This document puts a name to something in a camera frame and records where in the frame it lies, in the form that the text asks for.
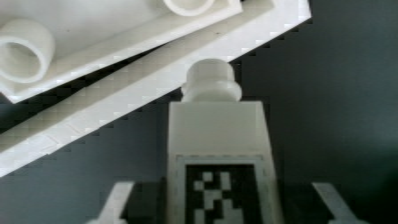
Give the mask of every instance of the white plastic piece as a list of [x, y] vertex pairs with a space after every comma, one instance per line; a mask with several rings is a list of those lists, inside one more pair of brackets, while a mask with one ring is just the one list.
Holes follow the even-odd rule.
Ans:
[[[217, 83], [229, 83], [234, 88], [227, 88], [227, 85], [215, 86]], [[243, 217], [252, 216], [256, 223], [280, 224], [263, 104], [238, 102], [241, 90], [227, 62], [206, 59], [192, 65], [183, 95], [186, 100], [183, 103], [170, 103], [169, 113], [169, 223], [185, 224], [192, 221], [186, 220], [192, 217], [188, 213], [193, 214], [195, 223], [204, 223], [202, 220], [209, 218], [204, 211], [217, 212], [215, 201], [220, 201], [222, 219], [213, 220], [215, 223], [243, 224], [247, 222]], [[240, 180], [243, 174], [234, 172], [245, 169], [241, 165], [249, 166], [252, 171], [245, 171], [247, 175]], [[256, 189], [236, 186], [234, 183], [243, 180], [250, 185], [249, 188]], [[209, 189], [204, 187], [206, 182], [213, 185]], [[202, 199], [195, 197], [190, 200], [192, 190], [199, 192]], [[236, 191], [250, 191], [257, 194], [256, 200], [243, 202], [247, 196]]]
[[[277, 179], [261, 102], [170, 103], [167, 215], [172, 224], [186, 223], [186, 167], [199, 165], [206, 167], [211, 165], [225, 165], [227, 167], [252, 165], [263, 220], [257, 223], [280, 224]], [[213, 200], [227, 203], [227, 198], [222, 198], [220, 192], [229, 184], [231, 181], [220, 184], [220, 190], [206, 190], [201, 189], [201, 182], [195, 183], [195, 187], [204, 192], [204, 206], [206, 201], [209, 205], [213, 204]], [[220, 223], [245, 223], [238, 218], [227, 222], [227, 217], [238, 217], [241, 213], [247, 215], [250, 211], [245, 208], [222, 211], [224, 219], [217, 221]]]
[[241, 88], [234, 82], [233, 67], [225, 61], [206, 59], [193, 64], [183, 93], [183, 102], [240, 101]]
[[167, 44], [0, 135], [0, 177], [181, 87], [199, 60], [231, 61], [309, 17], [305, 0], [245, 1], [240, 15]]
[[0, 77], [0, 92], [10, 102], [23, 101], [240, 12], [240, 0], [217, 0], [193, 17], [177, 15], [163, 0], [2, 0], [0, 26], [26, 17], [48, 27], [57, 43], [44, 78], [18, 83]]
[[163, 0], [165, 5], [169, 6], [172, 12], [181, 16], [197, 16], [201, 15], [213, 3], [215, 0]]
[[121, 213], [126, 207], [131, 190], [133, 182], [115, 183], [99, 217], [96, 220], [90, 220], [87, 224], [128, 224], [126, 220], [121, 219]]
[[46, 27], [12, 20], [0, 29], [0, 76], [18, 83], [42, 79], [53, 58], [55, 41]]
[[334, 215], [334, 220], [328, 221], [328, 224], [368, 224], [366, 221], [357, 219], [332, 184], [312, 183], [312, 186]]

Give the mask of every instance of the black and white marking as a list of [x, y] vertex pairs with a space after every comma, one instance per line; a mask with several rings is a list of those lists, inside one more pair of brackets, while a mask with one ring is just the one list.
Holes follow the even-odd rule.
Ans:
[[263, 224], [254, 165], [186, 166], [186, 224]]

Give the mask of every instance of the lego stud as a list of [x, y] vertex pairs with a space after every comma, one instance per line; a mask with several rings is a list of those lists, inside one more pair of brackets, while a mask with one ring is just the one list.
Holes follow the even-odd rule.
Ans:
[[183, 102], [240, 101], [241, 88], [234, 82], [233, 67], [225, 61], [206, 59], [192, 65], [181, 90]]
[[181, 16], [201, 15], [208, 11], [215, 3], [215, 0], [163, 0], [163, 1], [170, 11]]
[[55, 41], [46, 27], [12, 20], [0, 29], [0, 76], [18, 83], [44, 77], [53, 58]]

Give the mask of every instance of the black background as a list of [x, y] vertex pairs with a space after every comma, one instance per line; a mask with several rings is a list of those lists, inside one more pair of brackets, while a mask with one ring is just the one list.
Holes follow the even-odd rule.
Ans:
[[[312, 181], [362, 219], [398, 223], [398, 1], [312, 0], [311, 9], [309, 24], [233, 62], [266, 107], [286, 223], [314, 216]], [[0, 98], [2, 131], [115, 69], [18, 105]], [[158, 181], [170, 100], [177, 91], [0, 179], [2, 224], [80, 224], [115, 181]]]

